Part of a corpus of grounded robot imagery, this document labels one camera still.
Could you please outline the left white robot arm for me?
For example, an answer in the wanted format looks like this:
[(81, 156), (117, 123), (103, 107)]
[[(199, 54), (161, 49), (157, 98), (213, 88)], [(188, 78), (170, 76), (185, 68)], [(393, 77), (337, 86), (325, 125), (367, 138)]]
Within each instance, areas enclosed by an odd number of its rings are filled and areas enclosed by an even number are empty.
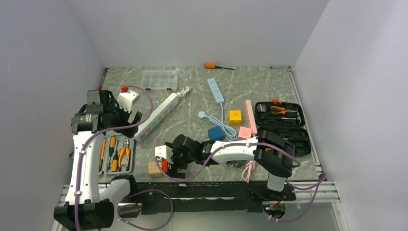
[(134, 201), (138, 196), (132, 175), (114, 177), (109, 186), (99, 191), (98, 177), (102, 145), (107, 131), (114, 128), (132, 138), (141, 124), (141, 112), (132, 122), (131, 108), (139, 95), (128, 90), (117, 98), (109, 90), (89, 90), (87, 103), (71, 119), (74, 140), (74, 162), (71, 181), (64, 204), (54, 209), (54, 219), (69, 231), (88, 231), (111, 227), (115, 211), (122, 199)]

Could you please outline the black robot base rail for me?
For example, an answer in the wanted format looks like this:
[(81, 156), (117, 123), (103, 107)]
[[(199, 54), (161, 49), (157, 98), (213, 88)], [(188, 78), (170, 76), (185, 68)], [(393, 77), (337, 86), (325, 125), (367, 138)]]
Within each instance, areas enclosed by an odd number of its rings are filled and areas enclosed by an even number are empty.
[(295, 192), (285, 186), (282, 192), (267, 188), (264, 181), (250, 183), (223, 182), (138, 182), (141, 195), (123, 199), (122, 204), (139, 205), (143, 215), (174, 212), (246, 211), (262, 212), (269, 205), (277, 206), (296, 200)]

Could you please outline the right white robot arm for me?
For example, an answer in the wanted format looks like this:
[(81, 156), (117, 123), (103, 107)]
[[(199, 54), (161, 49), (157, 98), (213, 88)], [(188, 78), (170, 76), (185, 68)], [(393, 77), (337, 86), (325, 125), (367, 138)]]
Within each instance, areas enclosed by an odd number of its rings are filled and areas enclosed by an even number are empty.
[(198, 170), (187, 178), (178, 172), (180, 169), (186, 170), (190, 163), (204, 168), (229, 161), (255, 161), (268, 172), (266, 196), (276, 200), (283, 195), (285, 182), (292, 176), (293, 168), (301, 165), (294, 153), (293, 143), (263, 130), (255, 137), (240, 141), (198, 142), (180, 134), (173, 142), (156, 147), (154, 157), (163, 167), (169, 167), (169, 170), (161, 171), (174, 182), (187, 182), (200, 173)]

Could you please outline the pink cube socket adapter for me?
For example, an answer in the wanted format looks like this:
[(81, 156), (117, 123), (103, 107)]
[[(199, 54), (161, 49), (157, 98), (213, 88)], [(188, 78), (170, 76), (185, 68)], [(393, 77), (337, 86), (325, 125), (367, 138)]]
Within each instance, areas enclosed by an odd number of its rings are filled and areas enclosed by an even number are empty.
[(237, 140), (246, 140), (252, 138), (252, 129), (247, 127), (240, 127)]

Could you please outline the beige cube socket adapter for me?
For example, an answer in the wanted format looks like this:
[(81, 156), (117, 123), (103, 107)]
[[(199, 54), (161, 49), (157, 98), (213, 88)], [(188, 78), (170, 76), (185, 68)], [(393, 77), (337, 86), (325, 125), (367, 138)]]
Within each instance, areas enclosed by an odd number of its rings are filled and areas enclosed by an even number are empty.
[(158, 178), (163, 175), (159, 169), (159, 167), (162, 167), (162, 162), (160, 161), (158, 163), (159, 165), (157, 165), (155, 161), (148, 163), (148, 174), (151, 178)]

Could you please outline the yellow cube socket adapter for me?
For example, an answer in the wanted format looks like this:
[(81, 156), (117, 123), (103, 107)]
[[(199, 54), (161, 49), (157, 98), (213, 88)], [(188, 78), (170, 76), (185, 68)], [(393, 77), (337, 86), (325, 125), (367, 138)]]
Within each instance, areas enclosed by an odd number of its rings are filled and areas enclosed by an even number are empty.
[(242, 124), (242, 113), (240, 110), (229, 111), (229, 126), (239, 127)]

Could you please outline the blue cube socket adapter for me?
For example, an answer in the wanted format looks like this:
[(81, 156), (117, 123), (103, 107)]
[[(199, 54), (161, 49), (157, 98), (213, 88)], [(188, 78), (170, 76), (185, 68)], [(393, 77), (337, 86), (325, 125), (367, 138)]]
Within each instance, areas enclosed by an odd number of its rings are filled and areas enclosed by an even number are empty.
[(209, 129), (207, 135), (211, 141), (222, 141), (225, 139), (225, 134), (220, 126)]

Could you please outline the red cube socket adapter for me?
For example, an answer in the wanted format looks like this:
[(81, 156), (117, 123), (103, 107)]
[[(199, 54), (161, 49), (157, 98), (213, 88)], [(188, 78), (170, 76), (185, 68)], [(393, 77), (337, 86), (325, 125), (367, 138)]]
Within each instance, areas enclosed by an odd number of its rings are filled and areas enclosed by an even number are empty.
[(163, 159), (163, 161), (161, 162), (161, 167), (165, 173), (168, 172), (168, 161), (166, 159)]

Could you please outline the pink power strip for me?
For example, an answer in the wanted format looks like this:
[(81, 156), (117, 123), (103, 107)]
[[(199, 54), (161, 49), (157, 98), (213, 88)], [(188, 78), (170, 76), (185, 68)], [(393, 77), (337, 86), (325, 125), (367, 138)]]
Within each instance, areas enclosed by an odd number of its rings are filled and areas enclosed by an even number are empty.
[(252, 136), (255, 136), (257, 134), (257, 126), (255, 122), (255, 115), (252, 107), (252, 102), (250, 100), (245, 100), (244, 108), (248, 127), (251, 129)]

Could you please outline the white power strip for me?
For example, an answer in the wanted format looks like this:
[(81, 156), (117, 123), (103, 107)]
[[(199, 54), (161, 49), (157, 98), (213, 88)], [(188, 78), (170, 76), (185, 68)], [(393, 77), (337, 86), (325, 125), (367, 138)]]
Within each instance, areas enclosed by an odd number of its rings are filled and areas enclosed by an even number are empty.
[(149, 116), (149, 118), (139, 125), (138, 132), (134, 135), (136, 142), (141, 142), (158, 124), (168, 115), (178, 104), (179, 93), (170, 94)]

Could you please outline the light blue power strip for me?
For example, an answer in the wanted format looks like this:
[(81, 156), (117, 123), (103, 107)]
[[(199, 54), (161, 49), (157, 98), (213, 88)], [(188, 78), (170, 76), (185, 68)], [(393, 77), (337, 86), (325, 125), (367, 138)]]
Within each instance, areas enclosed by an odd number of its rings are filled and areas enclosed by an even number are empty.
[(210, 90), (215, 98), (215, 101), (217, 103), (223, 103), (224, 102), (224, 97), (220, 91), (220, 88), (218, 86), (218, 84), (216, 83), (216, 80), (214, 78), (209, 78), (207, 80), (208, 85), (210, 87)]

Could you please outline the dark green cube adapter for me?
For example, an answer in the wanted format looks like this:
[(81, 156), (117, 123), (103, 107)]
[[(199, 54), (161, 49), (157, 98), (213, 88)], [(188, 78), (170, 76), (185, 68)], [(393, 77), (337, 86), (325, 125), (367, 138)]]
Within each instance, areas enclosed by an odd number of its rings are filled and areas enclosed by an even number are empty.
[(227, 165), (230, 165), (231, 167), (241, 168), (242, 161), (228, 161)]

